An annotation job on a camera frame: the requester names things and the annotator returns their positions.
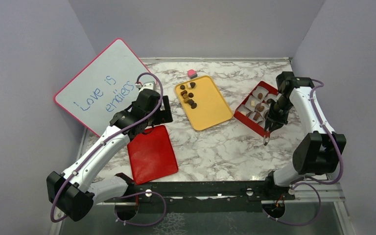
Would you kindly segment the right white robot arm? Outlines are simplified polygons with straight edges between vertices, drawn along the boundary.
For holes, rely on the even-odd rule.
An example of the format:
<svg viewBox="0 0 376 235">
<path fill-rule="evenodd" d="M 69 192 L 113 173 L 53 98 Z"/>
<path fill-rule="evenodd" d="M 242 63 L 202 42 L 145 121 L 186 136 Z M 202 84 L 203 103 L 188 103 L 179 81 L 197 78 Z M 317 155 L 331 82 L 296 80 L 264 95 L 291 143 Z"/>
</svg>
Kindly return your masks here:
<svg viewBox="0 0 376 235">
<path fill-rule="evenodd" d="M 263 185 L 263 194 L 275 199 L 282 188 L 295 188 L 304 180 L 324 185 L 338 183 L 343 175 L 342 152 L 347 143 L 327 121 L 316 97 L 323 83 L 309 77 L 283 71 L 276 77 L 278 98 L 269 106 L 264 124 L 264 144 L 270 134 L 287 125 L 291 108 L 295 108 L 304 131 L 304 138 L 292 154 L 292 162 L 270 173 L 270 182 Z"/>
</svg>

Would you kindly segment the red box lid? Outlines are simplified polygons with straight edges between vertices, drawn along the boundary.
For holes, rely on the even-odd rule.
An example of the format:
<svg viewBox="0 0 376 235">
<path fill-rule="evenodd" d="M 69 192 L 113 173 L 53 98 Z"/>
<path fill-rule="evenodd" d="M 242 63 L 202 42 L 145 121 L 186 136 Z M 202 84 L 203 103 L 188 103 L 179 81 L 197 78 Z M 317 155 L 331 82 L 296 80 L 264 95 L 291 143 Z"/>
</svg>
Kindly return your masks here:
<svg viewBox="0 0 376 235">
<path fill-rule="evenodd" d="M 132 178 L 137 185 L 177 173 L 175 153 L 164 125 L 148 128 L 128 145 Z"/>
</svg>

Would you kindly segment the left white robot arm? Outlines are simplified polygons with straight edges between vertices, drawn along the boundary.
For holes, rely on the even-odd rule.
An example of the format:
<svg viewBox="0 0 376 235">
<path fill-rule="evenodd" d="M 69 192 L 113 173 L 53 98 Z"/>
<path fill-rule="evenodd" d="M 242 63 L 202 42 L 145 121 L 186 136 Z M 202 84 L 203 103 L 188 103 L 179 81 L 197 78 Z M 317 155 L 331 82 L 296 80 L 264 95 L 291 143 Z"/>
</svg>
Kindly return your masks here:
<svg viewBox="0 0 376 235">
<path fill-rule="evenodd" d="M 46 178 L 48 199 L 52 203 L 50 219 L 57 223 L 69 217 L 79 221 L 94 204 L 119 197 L 128 201 L 134 187 L 124 176 L 94 182 L 101 169 L 146 127 L 172 122 L 168 96 L 152 89 L 140 89 L 132 104 L 116 114 L 96 143 L 62 173 Z"/>
</svg>

